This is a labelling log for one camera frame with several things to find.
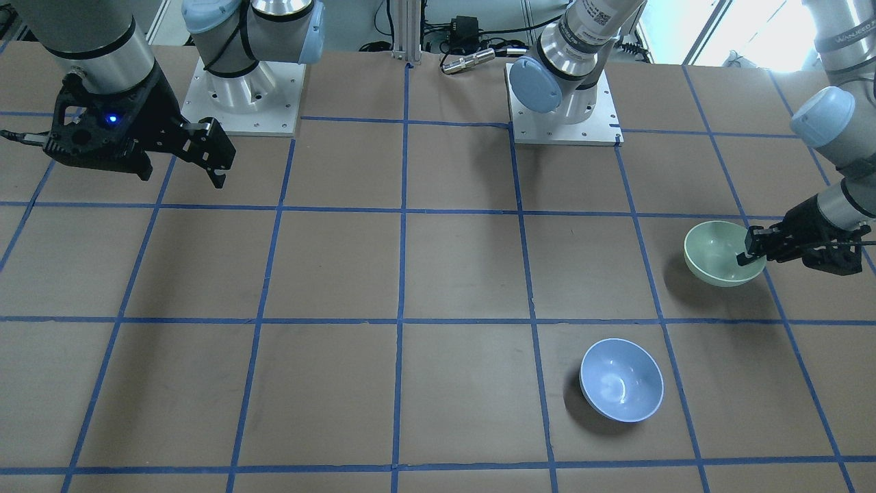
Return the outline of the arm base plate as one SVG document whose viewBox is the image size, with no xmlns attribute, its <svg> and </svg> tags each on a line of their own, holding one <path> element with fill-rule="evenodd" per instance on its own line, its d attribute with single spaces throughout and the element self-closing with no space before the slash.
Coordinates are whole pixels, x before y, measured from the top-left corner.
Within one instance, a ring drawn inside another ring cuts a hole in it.
<svg viewBox="0 0 876 493">
<path fill-rule="evenodd" d="M 198 60 L 181 113 L 188 121 L 213 116 L 229 136 L 293 138 L 309 65 L 260 62 L 249 74 L 222 78 Z"/>
<path fill-rule="evenodd" d="M 538 113 L 526 108 L 513 93 L 512 66 L 506 65 L 506 87 L 514 143 L 615 147 L 625 142 L 607 72 L 594 87 L 571 94 L 557 110 Z"/>
</svg>

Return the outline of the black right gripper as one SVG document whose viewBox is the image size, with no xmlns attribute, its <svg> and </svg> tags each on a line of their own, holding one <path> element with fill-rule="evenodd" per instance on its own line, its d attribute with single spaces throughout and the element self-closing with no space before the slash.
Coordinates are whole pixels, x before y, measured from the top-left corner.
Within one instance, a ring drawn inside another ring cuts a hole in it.
<svg viewBox="0 0 876 493">
<path fill-rule="evenodd" d="M 216 118 L 185 121 L 171 85 L 154 62 L 143 81 L 114 94 L 90 92 L 81 70 L 70 70 L 54 105 L 42 149 L 75 168 L 137 175 L 147 181 L 147 153 L 168 153 L 200 166 L 223 188 L 237 149 Z"/>
</svg>

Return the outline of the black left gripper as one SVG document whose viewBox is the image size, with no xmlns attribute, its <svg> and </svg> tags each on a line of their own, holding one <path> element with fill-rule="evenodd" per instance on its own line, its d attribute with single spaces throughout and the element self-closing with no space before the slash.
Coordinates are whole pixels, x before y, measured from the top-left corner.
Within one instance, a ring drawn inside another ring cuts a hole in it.
<svg viewBox="0 0 876 493">
<path fill-rule="evenodd" d="M 762 258 L 778 263 L 801 260 L 807 268 L 847 277 L 863 271 L 862 240 L 870 231 L 863 222 L 851 231 L 835 227 L 813 196 L 789 210 L 776 227 L 748 227 L 736 264 L 747 266 Z"/>
</svg>

